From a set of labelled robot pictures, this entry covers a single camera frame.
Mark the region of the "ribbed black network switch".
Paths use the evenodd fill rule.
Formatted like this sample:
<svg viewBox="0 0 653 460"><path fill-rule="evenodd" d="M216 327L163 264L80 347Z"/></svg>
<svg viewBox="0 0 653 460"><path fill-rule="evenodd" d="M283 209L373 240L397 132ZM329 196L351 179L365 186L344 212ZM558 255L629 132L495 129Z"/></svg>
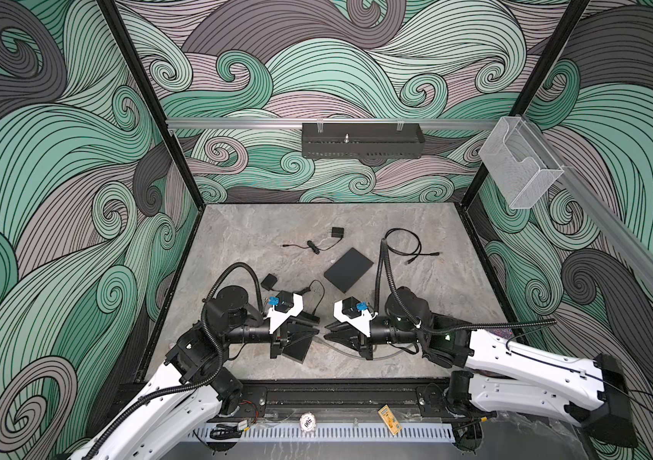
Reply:
<svg viewBox="0 0 653 460"><path fill-rule="evenodd" d="M298 363L304 363L310 349L311 343L319 330L304 325L291 325L287 329L286 345L282 354Z"/></svg>

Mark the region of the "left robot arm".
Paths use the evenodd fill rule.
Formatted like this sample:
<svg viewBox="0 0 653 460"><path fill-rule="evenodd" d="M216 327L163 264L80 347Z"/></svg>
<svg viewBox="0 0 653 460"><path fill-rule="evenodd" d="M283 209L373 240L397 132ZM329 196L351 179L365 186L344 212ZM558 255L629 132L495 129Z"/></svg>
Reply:
<svg viewBox="0 0 653 460"><path fill-rule="evenodd" d="M226 286L236 270L259 280L255 270L236 262L217 278L203 301L200 318L167 352L164 362L139 393L74 459L161 459L185 437L218 416L234 416L246 402L242 383L226 368L233 343L266 344L271 358L302 358L320 319L305 311L300 292L250 296Z"/></svg>

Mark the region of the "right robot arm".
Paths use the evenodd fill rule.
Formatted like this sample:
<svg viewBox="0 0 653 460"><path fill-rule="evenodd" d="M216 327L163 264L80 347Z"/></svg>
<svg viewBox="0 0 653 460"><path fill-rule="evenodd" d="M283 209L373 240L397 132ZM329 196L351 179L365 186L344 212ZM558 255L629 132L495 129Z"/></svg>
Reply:
<svg viewBox="0 0 653 460"><path fill-rule="evenodd" d="M558 355L501 337L501 323L435 314L395 283L387 241L380 243L376 281L390 290L384 314L353 298L339 301L326 340L364 360L373 360L379 345L391 345L450 370L441 398L450 413L470 422L517 412L566 422L606 445L637 447L630 392L613 356Z"/></svg>

